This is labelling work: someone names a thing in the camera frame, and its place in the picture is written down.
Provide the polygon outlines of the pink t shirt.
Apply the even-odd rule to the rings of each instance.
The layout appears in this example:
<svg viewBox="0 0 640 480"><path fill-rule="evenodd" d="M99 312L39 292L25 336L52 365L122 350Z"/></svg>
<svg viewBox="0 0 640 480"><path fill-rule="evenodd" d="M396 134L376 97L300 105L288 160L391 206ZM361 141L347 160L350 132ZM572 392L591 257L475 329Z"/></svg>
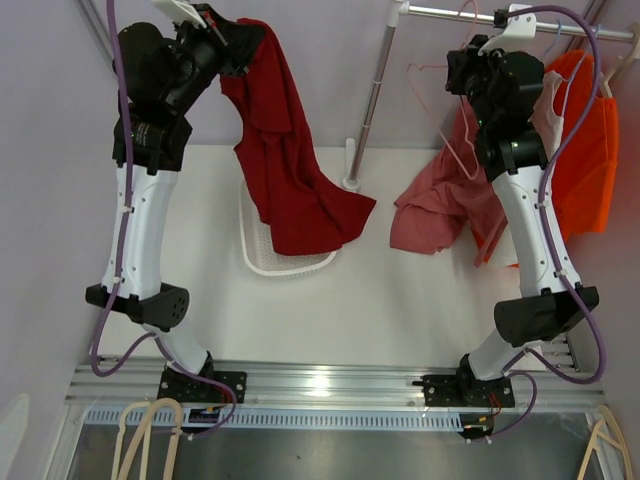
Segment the pink t shirt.
<svg viewBox="0 0 640 480"><path fill-rule="evenodd" d="M490 260L507 226L506 216L473 146L478 130L467 103L459 108L448 142L395 200L390 246L433 255L471 229L475 265Z"/></svg>

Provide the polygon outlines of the dark red t shirt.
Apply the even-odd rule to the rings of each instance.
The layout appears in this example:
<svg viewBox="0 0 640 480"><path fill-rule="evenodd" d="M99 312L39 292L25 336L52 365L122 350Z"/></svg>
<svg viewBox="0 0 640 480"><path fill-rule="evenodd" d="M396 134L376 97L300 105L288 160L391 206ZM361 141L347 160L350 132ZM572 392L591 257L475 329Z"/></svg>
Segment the dark red t shirt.
<svg viewBox="0 0 640 480"><path fill-rule="evenodd" d="M242 121L234 151L276 253L329 253L357 239L376 202L346 191L321 171L294 78L275 32L265 31L248 74L223 77L221 92Z"/></svg>

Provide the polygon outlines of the white t shirt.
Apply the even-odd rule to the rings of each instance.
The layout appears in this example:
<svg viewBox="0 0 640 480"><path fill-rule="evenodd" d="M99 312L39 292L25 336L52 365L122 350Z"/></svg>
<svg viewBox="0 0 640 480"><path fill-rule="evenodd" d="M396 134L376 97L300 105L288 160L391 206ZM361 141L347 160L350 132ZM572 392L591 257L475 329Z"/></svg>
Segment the white t shirt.
<svg viewBox="0 0 640 480"><path fill-rule="evenodd" d="M551 160L560 147L564 130L564 118L554 109L554 101L563 77L555 71L546 73L543 78L543 90L537 99L530 121L541 137L547 159Z"/></svg>

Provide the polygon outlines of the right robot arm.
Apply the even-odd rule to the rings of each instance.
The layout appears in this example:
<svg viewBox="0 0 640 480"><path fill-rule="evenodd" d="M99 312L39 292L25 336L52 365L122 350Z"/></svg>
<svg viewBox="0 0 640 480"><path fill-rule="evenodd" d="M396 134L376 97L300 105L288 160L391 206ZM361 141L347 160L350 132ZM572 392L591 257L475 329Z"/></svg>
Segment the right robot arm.
<svg viewBox="0 0 640 480"><path fill-rule="evenodd" d="M478 122L475 152L511 230L521 296L495 305L494 330L460 361L455 392L468 406L503 393L511 361L571 330L599 302L597 289L583 286L562 241L549 184L552 165L531 122L544 65L491 41L478 34L448 53L446 89L467 99Z"/></svg>

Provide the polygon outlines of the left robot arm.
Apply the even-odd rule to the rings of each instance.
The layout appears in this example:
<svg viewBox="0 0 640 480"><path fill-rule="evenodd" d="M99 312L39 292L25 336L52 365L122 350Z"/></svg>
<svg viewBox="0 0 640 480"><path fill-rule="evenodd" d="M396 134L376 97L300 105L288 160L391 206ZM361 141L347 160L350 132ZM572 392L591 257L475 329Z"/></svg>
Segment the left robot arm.
<svg viewBox="0 0 640 480"><path fill-rule="evenodd" d="M110 313L127 316L183 374L183 393L203 401L216 379L205 370L209 352L185 320L188 290L161 279L164 228L192 134L188 111L217 76L248 73L266 30L229 21L206 4L196 6L194 19L174 23L173 38L151 23L118 29L108 22L118 80L112 154L118 196L109 263L102 280L85 291L86 301L102 310L94 336L101 336Z"/></svg>

